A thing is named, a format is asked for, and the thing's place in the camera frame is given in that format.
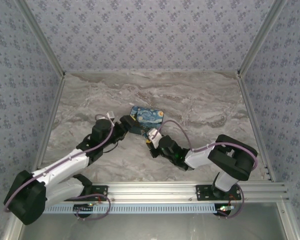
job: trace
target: marble surface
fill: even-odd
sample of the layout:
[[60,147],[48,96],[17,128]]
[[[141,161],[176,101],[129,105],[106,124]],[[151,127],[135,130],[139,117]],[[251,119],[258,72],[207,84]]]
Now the marble surface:
[[[226,134],[258,149],[235,73],[72,73],[65,75],[41,166],[62,158],[90,134],[95,114],[113,111],[119,120],[130,113],[132,106],[164,111],[164,120],[179,122],[195,148]],[[188,147],[185,136],[173,123],[165,125],[162,133]],[[250,180],[265,178],[262,160],[258,159]],[[115,150],[105,153],[82,174],[93,182],[212,181],[219,170],[209,164],[181,171],[161,156],[152,158],[145,139],[128,133]]]

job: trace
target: enclosure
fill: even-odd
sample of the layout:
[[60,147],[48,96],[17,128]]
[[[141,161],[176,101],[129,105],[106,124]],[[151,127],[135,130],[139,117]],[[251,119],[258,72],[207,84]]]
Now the enclosure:
[[[81,172],[107,185],[105,219],[78,221],[69,201],[27,226],[2,213],[20,171],[69,154],[96,114],[133,106],[164,112],[194,148],[225,134],[257,150],[240,215],[218,219],[208,208],[224,202],[197,198],[219,167],[181,171],[133,133]],[[161,133],[189,147],[176,125]],[[0,238],[96,235],[300,239],[300,0],[0,1]]]

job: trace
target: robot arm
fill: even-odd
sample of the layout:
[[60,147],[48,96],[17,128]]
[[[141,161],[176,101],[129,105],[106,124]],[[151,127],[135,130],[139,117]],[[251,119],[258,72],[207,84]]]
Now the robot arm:
[[108,119],[96,120],[91,134],[67,156],[32,173],[24,170],[15,177],[3,203],[25,225],[37,220],[45,208],[81,194],[91,193],[89,189],[92,183],[84,176],[75,174],[99,159],[108,145],[123,140],[135,124],[135,119],[129,115],[121,117],[120,122],[113,122],[114,117],[110,115],[113,116],[113,113],[108,114],[112,122]]
[[189,149],[180,147],[170,136],[163,136],[153,128],[148,132],[146,144],[153,158],[161,155],[184,171],[211,162],[220,167],[223,171],[218,173],[211,186],[213,194],[219,199],[238,181],[249,179],[254,169],[253,156],[258,155],[254,148],[223,134],[210,147]]

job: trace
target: wall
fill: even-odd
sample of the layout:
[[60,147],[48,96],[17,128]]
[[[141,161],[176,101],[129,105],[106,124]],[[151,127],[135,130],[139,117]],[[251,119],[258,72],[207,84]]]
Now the wall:
[[27,0],[65,71],[236,70],[273,0]]
[[33,165],[58,83],[14,2],[0,0],[0,237],[5,195]]
[[284,7],[244,77],[278,181],[300,222],[300,0]]

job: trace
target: gray marble floor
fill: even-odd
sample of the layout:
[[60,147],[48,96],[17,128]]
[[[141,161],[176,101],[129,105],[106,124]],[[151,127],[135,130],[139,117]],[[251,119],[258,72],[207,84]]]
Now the gray marble floor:
[[[226,134],[257,149],[236,75],[222,72],[113,72],[66,74],[65,85],[43,166],[68,154],[91,133],[95,114],[113,111],[118,120],[132,106],[164,111],[179,122],[193,147]],[[162,129],[182,147],[188,143],[177,126]],[[250,180],[263,180],[259,165]],[[140,135],[127,134],[118,147],[82,171],[93,182],[212,181],[220,169],[213,164],[181,171],[162,157],[152,158]]]

